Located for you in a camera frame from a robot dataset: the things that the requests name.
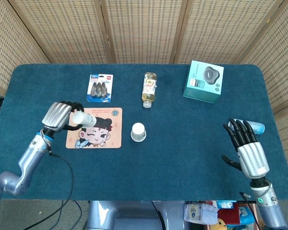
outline plastic bottle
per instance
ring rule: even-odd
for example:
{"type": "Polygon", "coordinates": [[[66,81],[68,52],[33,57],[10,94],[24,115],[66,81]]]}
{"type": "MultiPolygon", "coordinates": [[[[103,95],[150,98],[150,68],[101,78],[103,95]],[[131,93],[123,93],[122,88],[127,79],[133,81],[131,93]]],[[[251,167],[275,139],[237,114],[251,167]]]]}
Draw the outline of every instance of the plastic bottle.
{"type": "Polygon", "coordinates": [[[157,87],[157,75],[155,73],[145,73],[143,90],[142,90],[142,101],[144,108],[152,107],[152,102],[155,99],[155,90],[157,87]]]}
{"type": "MultiPolygon", "coordinates": [[[[247,121],[250,126],[252,127],[254,134],[260,135],[264,133],[264,124],[262,123],[258,123],[258,122],[254,122],[254,121],[247,121]]],[[[234,130],[234,126],[232,126],[231,122],[229,121],[228,126],[234,130]]]]}

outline black cable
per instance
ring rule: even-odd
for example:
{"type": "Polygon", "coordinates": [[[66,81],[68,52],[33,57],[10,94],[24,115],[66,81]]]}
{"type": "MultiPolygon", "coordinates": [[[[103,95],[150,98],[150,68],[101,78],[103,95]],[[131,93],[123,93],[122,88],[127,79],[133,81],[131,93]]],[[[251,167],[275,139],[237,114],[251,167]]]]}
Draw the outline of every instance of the black cable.
{"type": "Polygon", "coordinates": [[[255,216],[255,213],[254,213],[253,209],[251,208],[250,203],[248,202],[247,198],[246,198],[243,194],[244,194],[243,192],[240,192],[240,195],[241,195],[242,198],[245,200],[246,204],[248,205],[250,211],[251,211],[252,214],[253,214],[253,217],[254,217],[254,219],[255,219],[256,225],[257,225],[257,227],[258,227],[258,230],[261,230],[260,227],[259,227],[259,223],[258,223],[258,221],[257,221],[257,218],[256,218],[256,216],[255,216]]]}
{"type": "Polygon", "coordinates": [[[59,156],[59,155],[57,155],[57,154],[52,153],[51,150],[49,151],[49,155],[50,155],[51,157],[57,157],[57,158],[62,159],[62,160],[65,161],[65,163],[68,165],[69,169],[71,170],[71,175],[72,175],[71,190],[70,190],[70,193],[69,193],[69,195],[68,195],[67,200],[64,202],[64,204],[61,205],[61,207],[59,207],[57,210],[55,210],[55,211],[54,211],[52,214],[50,214],[49,216],[43,218],[41,221],[39,221],[39,222],[37,222],[37,223],[35,223],[35,224],[33,224],[33,225],[25,228],[24,230],[31,229],[31,228],[35,227],[36,225],[38,225],[38,224],[44,222],[45,220],[49,219],[50,217],[52,217],[54,214],[56,214],[57,212],[59,212],[59,211],[67,204],[67,202],[70,200],[70,198],[71,198],[71,196],[72,196],[72,190],[73,190],[73,170],[72,170],[71,164],[70,164],[65,158],[63,158],[63,157],[61,157],[61,156],[59,156]]]}
{"type": "Polygon", "coordinates": [[[52,225],[52,227],[51,227],[49,230],[53,230],[54,227],[58,225],[58,223],[59,223],[59,221],[60,221],[60,219],[61,219],[61,214],[62,214],[62,209],[60,210],[59,218],[58,218],[57,222],[56,222],[54,225],[52,225]]]}
{"type": "Polygon", "coordinates": [[[152,201],[152,204],[153,204],[153,206],[154,206],[154,208],[155,208],[155,210],[156,210],[156,212],[157,212],[157,214],[159,216],[159,219],[160,219],[160,222],[161,222],[161,225],[162,225],[162,230],[167,230],[166,227],[165,227],[164,219],[163,219],[163,216],[162,216],[161,212],[157,210],[157,208],[156,208],[155,204],[153,203],[153,201],[152,201]]]}
{"type": "Polygon", "coordinates": [[[72,226],[71,230],[73,230],[74,227],[76,227],[76,225],[79,223],[79,221],[80,221],[80,219],[81,219],[81,217],[82,217],[82,209],[81,209],[80,205],[78,204],[77,201],[74,200],[74,202],[76,203],[76,205],[78,206],[78,208],[79,208],[79,210],[80,210],[80,216],[79,216],[79,218],[77,219],[77,221],[75,222],[75,224],[72,226]]]}
{"type": "Polygon", "coordinates": [[[87,226],[87,221],[85,222],[85,224],[84,224],[82,230],[86,230],[86,226],[87,226]]]}

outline robot finger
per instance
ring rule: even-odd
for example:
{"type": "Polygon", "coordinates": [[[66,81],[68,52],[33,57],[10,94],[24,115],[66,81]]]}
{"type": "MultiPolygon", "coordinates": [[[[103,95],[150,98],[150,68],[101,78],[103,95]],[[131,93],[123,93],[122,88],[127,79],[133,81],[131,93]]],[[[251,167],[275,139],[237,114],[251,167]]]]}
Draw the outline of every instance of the robot finger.
{"type": "Polygon", "coordinates": [[[78,103],[78,102],[71,103],[71,106],[72,106],[72,112],[75,109],[78,110],[78,111],[81,110],[82,112],[84,112],[83,106],[80,103],[78,103]]]}
{"type": "Polygon", "coordinates": [[[238,151],[240,144],[239,144],[239,141],[237,139],[236,132],[233,131],[230,127],[228,127],[228,125],[226,125],[226,124],[224,124],[223,127],[228,132],[230,139],[231,139],[231,142],[235,147],[235,150],[238,151]]]}
{"type": "Polygon", "coordinates": [[[81,127],[82,127],[82,125],[77,125],[77,126],[64,125],[63,129],[70,130],[70,131],[75,131],[75,130],[80,129],[81,127]]]}
{"type": "Polygon", "coordinates": [[[251,141],[251,138],[249,136],[247,128],[243,125],[243,123],[241,121],[237,120],[236,122],[237,122],[237,125],[240,127],[240,129],[243,132],[246,144],[251,143],[252,141],[251,141]]]}
{"type": "Polygon", "coordinates": [[[254,131],[253,131],[253,128],[251,127],[251,125],[247,121],[243,121],[243,123],[248,130],[248,133],[249,133],[250,138],[251,138],[251,142],[256,142],[257,139],[255,137],[255,134],[254,134],[254,131]]]}
{"type": "Polygon", "coordinates": [[[241,164],[240,164],[240,163],[232,161],[231,159],[229,159],[229,158],[228,158],[227,156],[225,156],[225,155],[222,155],[221,157],[222,157],[222,160],[223,160],[226,164],[228,164],[228,165],[231,166],[231,167],[234,167],[235,169],[238,169],[238,170],[242,171],[242,168],[241,168],[241,164]]]}
{"type": "Polygon", "coordinates": [[[67,104],[67,105],[71,105],[72,104],[71,102],[66,102],[66,101],[61,101],[60,103],[67,104]]]}
{"type": "Polygon", "coordinates": [[[234,129],[235,129],[235,131],[237,133],[240,145],[241,146],[245,145],[245,138],[244,138],[243,132],[241,131],[241,128],[237,125],[237,123],[235,122],[234,119],[230,118],[229,120],[230,120],[231,124],[234,126],[234,129]]]}

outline blue tablecloth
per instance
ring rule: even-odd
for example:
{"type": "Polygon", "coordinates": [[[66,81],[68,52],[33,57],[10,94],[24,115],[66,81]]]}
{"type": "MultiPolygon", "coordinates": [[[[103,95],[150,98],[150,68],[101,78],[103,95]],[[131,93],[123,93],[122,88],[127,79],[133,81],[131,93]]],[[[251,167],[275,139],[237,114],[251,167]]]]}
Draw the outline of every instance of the blue tablecloth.
{"type": "MultiPolygon", "coordinates": [[[[222,65],[221,97],[215,104],[182,96],[190,65],[31,64],[18,66],[0,114],[0,173],[19,172],[18,160],[53,102],[80,102],[84,107],[123,109],[120,149],[66,149],[66,131],[55,135],[53,151],[74,169],[75,200],[208,200],[241,199],[251,193],[249,179],[221,160],[238,161],[222,124],[230,117],[262,122],[258,136],[278,197],[288,198],[288,165],[278,136],[261,71],[254,65],[222,65]],[[146,72],[158,77],[156,100],[142,107],[146,72]],[[111,103],[89,103],[91,73],[113,74],[111,103]],[[131,127],[141,122],[146,140],[132,141],[131,127]]],[[[70,171],[47,154],[37,167],[29,190],[18,199],[66,199],[70,171]]],[[[3,198],[15,198],[5,195],[3,198]]]]}

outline robotic arm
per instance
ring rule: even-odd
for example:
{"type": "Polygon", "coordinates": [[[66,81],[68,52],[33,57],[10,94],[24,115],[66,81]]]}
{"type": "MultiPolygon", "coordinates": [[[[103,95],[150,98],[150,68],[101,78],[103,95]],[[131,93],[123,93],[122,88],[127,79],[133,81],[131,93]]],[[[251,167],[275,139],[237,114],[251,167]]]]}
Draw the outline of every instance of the robotic arm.
{"type": "Polygon", "coordinates": [[[37,165],[45,152],[51,150],[54,133],[60,132],[62,129],[77,130],[82,127],[82,125],[75,127],[66,125],[70,113],[74,110],[84,112],[80,103],[60,102],[52,104],[42,120],[44,128],[35,135],[18,162],[22,175],[19,176],[8,171],[0,174],[0,198],[2,192],[18,196],[27,191],[37,165]]]}
{"type": "Polygon", "coordinates": [[[253,129],[247,121],[235,121],[230,119],[234,127],[223,125],[228,132],[236,149],[240,163],[233,162],[226,156],[222,159],[230,166],[240,170],[251,179],[251,190],[254,197],[240,193],[244,198],[254,198],[258,205],[265,224],[274,229],[288,230],[288,225],[278,203],[272,183],[265,178],[270,171],[262,145],[256,140],[253,129]]]}

